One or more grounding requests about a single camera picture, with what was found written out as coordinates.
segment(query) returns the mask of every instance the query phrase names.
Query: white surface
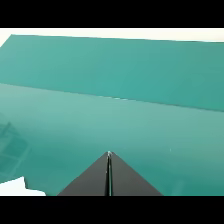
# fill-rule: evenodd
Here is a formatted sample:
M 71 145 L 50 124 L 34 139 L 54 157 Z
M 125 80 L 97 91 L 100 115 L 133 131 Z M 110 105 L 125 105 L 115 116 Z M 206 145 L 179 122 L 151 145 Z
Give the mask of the white surface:
M 11 34 L 224 42 L 224 28 L 0 28 L 0 46 Z
M 0 184 L 0 196 L 46 196 L 42 191 L 26 189 L 24 177 Z

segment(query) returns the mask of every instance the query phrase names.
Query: black triangular object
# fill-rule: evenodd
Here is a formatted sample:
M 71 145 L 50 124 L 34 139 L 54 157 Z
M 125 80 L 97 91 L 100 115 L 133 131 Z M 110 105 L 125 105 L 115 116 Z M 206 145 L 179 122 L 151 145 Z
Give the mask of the black triangular object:
M 162 196 L 115 153 L 111 154 L 113 196 Z
M 104 196 L 107 193 L 107 155 L 104 153 L 58 196 Z

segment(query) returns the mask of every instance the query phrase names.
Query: light green panel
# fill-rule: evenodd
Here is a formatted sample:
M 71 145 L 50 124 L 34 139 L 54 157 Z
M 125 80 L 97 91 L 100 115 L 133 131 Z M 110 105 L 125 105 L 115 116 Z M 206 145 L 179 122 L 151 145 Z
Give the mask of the light green panel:
M 0 83 L 224 110 L 224 43 L 11 36 Z
M 3 179 L 56 195 L 114 151 L 164 195 L 224 195 L 221 112 L 4 84 L 0 102 Z

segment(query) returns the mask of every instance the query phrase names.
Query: white background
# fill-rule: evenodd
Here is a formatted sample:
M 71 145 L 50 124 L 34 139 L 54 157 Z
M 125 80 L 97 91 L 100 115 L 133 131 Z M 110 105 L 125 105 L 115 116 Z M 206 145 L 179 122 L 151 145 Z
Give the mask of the white background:
M 0 28 L 0 46 L 10 34 L 224 42 L 224 28 Z

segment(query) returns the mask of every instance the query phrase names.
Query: white paper piece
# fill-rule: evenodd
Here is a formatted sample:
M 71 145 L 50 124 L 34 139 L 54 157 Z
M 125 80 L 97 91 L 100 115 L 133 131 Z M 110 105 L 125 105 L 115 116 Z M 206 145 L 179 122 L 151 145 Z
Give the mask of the white paper piece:
M 0 184 L 0 196 L 46 196 L 42 191 L 26 189 L 24 177 Z

